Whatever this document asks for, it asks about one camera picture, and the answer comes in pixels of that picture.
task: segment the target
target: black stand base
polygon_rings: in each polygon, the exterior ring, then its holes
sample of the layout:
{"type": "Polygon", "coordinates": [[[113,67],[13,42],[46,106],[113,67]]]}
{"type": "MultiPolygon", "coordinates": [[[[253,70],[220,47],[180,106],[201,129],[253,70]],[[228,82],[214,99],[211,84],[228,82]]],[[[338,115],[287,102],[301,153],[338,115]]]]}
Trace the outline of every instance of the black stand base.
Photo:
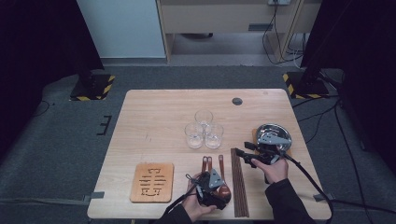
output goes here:
{"type": "Polygon", "coordinates": [[[311,84],[303,83],[303,74],[304,72],[288,72],[284,75],[291,98],[319,98],[329,95],[326,86],[321,80],[315,80],[311,84]]]}
{"type": "Polygon", "coordinates": [[[93,75],[94,83],[90,87],[83,85],[81,78],[78,79],[75,88],[70,94],[71,101],[89,101],[89,100],[103,100],[106,98],[114,76],[111,75],[93,75]]]}

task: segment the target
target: black sleeve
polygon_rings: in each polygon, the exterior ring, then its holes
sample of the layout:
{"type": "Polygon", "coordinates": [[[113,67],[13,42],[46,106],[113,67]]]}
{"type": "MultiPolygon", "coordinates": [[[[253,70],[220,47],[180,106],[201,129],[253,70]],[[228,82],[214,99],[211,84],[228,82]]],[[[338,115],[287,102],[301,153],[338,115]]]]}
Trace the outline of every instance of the black sleeve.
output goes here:
{"type": "Polygon", "coordinates": [[[192,222],[180,203],[168,214],[155,221],[154,224],[192,224],[192,222]]]}
{"type": "Polygon", "coordinates": [[[306,212],[303,202],[288,179],[270,185],[265,194],[273,207],[276,224],[316,223],[306,212]]]}

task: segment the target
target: yellow black hazard tape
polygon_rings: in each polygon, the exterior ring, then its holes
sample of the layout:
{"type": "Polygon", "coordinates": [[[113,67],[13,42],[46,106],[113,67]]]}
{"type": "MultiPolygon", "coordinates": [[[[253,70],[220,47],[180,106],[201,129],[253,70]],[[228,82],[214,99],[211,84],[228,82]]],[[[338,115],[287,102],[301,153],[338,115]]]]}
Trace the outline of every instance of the yellow black hazard tape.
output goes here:
{"type": "Polygon", "coordinates": [[[77,84],[72,94],[70,95],[71,101],[90,101],[90,100],[104,100],[113,85],[115,76],[111,75],[97,75],[95,78],[95,94],[89,94],[86,90],[77,84]]]}
{"type": "Polygon", "coordinates": [[[283,75],[283,80],[286,83],[286,86],[289,91],[289,95],[292,99],[311,99],[311,98],[322,98],[329,96],[329,94],[298,94],[296,93],[288,74],[283,75]]]}

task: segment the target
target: metal bowl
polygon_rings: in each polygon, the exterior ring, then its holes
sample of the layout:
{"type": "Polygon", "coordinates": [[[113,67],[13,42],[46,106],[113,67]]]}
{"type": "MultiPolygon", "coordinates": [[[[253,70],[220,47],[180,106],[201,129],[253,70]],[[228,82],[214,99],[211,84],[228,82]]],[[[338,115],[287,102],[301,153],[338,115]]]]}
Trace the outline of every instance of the metal bowl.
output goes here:
{"type": "Polygon", "coordinates": [[[276,136],[276,137],[279,137],[279,138],[283,138],[283,139],[289,140],[289,142],[286,143],[286,144],[277,144],[276,145],[276,148],[279,151],[286,152],[291,147],[291,136],[290,136],[289,132],[285,128],[283,128],[282,126],[280,126],[278,124],[274,124],[274,123],[263,124],[262,126],[260,126],[257,129],[257,132],[256,132],[257,144],[259,144],[259,139],[265,133],[267,133],[269,135],[272,135],[272,136],[276,136]]]}

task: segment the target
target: wooden coaster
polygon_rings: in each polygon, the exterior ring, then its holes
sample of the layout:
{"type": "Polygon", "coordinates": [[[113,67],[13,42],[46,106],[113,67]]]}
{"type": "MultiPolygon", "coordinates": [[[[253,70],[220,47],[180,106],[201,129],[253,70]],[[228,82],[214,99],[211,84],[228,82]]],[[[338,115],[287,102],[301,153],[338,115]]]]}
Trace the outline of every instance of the wooden coaster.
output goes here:
{"type": "MultiPolygon", "coordinates": [[[[253,143],[257,146],[257,136],[256,136],[256,132],[257,129],[253,129],[251,131],[251,134],[253,135],[253,143]]],[[[257,150],[254,150],[254,154],[258,155],[259,152],[257,150]]],[[[291,148],[289,148],[289,150],[286,151],[286,154],[288,154],[289,156],[291,156],[291,148]]]]}
{"type": "Polygon", "coordinates": [[[169,203],[172,200],[173,163],[139,163],[134,171],[133,203],[169,203]]]}

